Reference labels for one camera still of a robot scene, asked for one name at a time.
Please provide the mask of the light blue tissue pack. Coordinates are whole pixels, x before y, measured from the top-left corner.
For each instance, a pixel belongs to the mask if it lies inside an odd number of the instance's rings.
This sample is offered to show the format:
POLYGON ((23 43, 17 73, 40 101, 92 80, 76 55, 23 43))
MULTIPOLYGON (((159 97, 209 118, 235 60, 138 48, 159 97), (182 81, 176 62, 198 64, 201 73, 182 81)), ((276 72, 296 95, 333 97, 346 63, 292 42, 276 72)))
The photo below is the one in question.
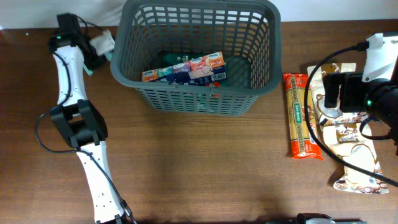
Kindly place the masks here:
POLYGON ((95 70, 103 67, 108 61, 111 61, 113 57, 113 50, 105 52, 102 55, 98 55, 96 52, 82 52, 82 54, 83 69, 89 76, 91 76, 95 70))

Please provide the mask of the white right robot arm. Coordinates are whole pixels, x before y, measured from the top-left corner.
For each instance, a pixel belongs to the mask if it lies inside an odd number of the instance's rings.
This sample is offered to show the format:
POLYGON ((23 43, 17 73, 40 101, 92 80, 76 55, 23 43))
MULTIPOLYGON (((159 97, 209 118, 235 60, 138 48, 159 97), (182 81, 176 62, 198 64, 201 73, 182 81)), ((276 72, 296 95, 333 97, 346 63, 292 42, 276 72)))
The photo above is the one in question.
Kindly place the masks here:
POLYGON ((367 113, 389 127, 386 135, 367 138, 391 139, 397 144, 397 32, 371 34, 350 49, 366 53, 364 69, 329 73, 322 78, 324 107, 367 113))

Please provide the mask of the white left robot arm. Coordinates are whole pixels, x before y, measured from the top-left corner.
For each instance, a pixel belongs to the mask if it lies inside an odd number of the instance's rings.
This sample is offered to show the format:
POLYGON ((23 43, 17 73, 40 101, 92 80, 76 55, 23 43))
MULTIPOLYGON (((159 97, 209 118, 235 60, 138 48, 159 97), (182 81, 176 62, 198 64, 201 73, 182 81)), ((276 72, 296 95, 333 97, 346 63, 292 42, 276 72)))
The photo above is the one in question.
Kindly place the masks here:
POLYGON ((50 119, 62 136, 69 153, 77 154, 90 189, 95 223, 128 223, 127 203, 114 185, 106 156, 108 130, 100 112, 88 100, 84 73, 110 60, 114 40, 105 30, 91 39, 82 30, 82 18, 72 13, 57 16, 58 30, 49 41, 57 64, 59 96, 50 119))

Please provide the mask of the Pantree pouch white contents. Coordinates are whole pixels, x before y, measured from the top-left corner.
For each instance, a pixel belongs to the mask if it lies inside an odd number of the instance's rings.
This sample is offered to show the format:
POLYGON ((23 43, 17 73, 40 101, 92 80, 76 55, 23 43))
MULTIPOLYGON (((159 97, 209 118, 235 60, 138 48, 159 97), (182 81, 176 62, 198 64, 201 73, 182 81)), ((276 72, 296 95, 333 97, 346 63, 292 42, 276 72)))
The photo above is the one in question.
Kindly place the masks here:
MULTIPOLYGON (((382 174, 372 140, 363 137, 360 124, 339 124, 323 128, 323 140, 335 155, 347 163, 375 174, 382 174)), ((349 167, 334 184, 336 190, 360 194, 387 194, 385 182, 349 167)))

